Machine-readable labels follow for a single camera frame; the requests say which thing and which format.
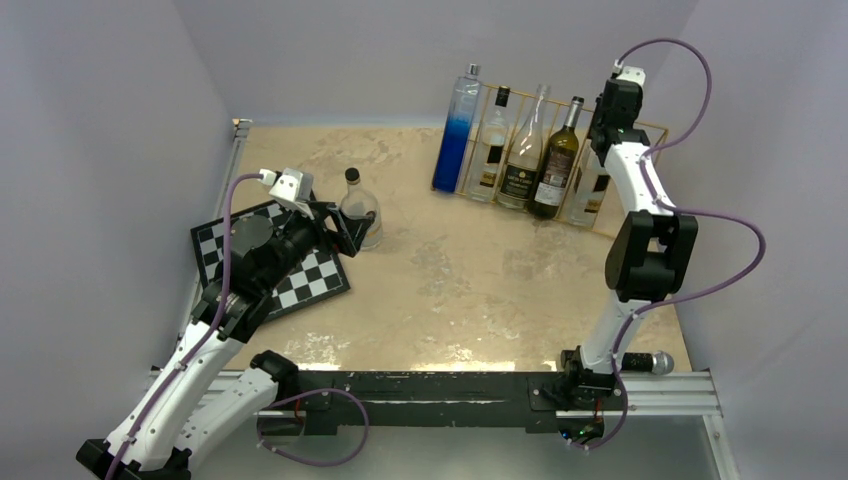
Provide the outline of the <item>round clear flask bottle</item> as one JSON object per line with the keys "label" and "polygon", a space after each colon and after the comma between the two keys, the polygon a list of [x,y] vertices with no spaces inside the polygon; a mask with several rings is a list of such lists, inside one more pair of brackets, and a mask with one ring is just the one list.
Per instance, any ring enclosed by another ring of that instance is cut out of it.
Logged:
{"label": "round clear flask bottle", "polygon": [[341,200],[341,211],[347,216],[372,216],[373,224],[368,228],[361,249],[375,248],[382,240],[383,228],[380,206],[376,196],[361,183],[360,172],[355,167],[345,170],[347,193]]}

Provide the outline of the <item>clear square bottle gold label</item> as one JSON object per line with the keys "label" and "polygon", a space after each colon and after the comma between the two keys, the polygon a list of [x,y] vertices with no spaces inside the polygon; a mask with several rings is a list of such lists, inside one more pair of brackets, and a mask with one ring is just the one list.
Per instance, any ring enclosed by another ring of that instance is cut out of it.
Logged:
{"label": "clear square bottle gold label", "polygon": [[609,186],[610,176],[588,144],[581,154],[573,183],[573,198],[566,212],[569,224],[590,228],[594,225]]}

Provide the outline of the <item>dark green wine bottle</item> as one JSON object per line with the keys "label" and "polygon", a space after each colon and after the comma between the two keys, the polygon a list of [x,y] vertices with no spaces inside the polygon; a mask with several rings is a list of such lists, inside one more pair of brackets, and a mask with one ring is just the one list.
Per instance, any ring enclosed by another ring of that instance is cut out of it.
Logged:
{"label": "dark green wine bottle", "polygon": [[560,130],[548,141],[542,158],[538,181],[527,210],[539,219],[553,219],[563,203],[578,150],[576,126],[585,99],[574,96]]}

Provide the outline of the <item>clear Louis Casbao champagne bottle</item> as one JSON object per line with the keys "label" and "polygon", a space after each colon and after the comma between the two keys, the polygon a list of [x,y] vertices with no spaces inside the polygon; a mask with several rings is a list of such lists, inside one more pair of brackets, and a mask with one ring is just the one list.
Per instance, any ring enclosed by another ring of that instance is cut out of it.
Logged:
{"label": "clear Louis Casbao champagne bottle", "polygon": [[523,210],[529,200],[544,147],[544,113],[550,89],[548,84],[538,86],[534,102],[513,138],[495,194],[500,206]]}

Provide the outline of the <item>clear square bottle black label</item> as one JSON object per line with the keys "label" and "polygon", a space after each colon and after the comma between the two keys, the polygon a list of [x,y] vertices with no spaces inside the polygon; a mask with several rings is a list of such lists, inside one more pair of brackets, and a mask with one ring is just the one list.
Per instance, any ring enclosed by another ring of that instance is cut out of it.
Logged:
{"label": "clear square bottle black label", "polygon": [[493,195],[509,133],[506,108],[510,94],[510,87],[498,88],[493,107],[484,116],[478,129],[479,138],[475,145],[467,184],[467,194],[472,200],[489,202]]}

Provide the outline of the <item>tall blue glass bottle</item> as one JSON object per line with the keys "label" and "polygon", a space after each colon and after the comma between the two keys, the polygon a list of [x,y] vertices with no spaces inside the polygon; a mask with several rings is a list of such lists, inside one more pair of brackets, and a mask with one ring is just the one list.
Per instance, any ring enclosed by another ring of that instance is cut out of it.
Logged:
{"label": "tall blue glass bottle", "polygon": [[456,191],[481,91],[479,73],[480,65],[470,63],[453,85],[431,183],[434,190],[446,193]]}

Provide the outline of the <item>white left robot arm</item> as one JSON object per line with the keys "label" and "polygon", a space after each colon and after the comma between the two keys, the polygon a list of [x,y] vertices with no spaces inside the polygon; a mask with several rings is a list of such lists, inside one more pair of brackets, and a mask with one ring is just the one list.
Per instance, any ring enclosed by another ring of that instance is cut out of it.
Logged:
{"label": "white left robot arm", "polygon": [[250,215],[221,222],[223,257],[195,305],[173,356],[139,404],[104,438],[83,442],[77,462],[98,479],[189,479],[248,416],[284,409],[331,387],[306,390],[300,369],[280,354],[256,355],[211,402],[201,401],[226,364],[274,309],[274,291],[318,250],[355,256],[375,223],[311,201],[277,222]]}

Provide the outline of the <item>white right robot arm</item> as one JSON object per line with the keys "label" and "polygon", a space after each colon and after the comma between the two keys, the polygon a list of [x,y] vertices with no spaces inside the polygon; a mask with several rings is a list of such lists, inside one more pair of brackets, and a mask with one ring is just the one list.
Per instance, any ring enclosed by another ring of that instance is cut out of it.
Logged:
{"label": "white right robot arm", "polygon": [[625,218],[605,261],[609,303],[587,341],[561,356],[561,392],[576,407],[618,388],[615,374],[645,309],[680,289],[698,233],[693,216],[673,212],[648,136],[635,126],[642,100],[640,80],[611,78],[590,122],[591,149],[618,189]]}

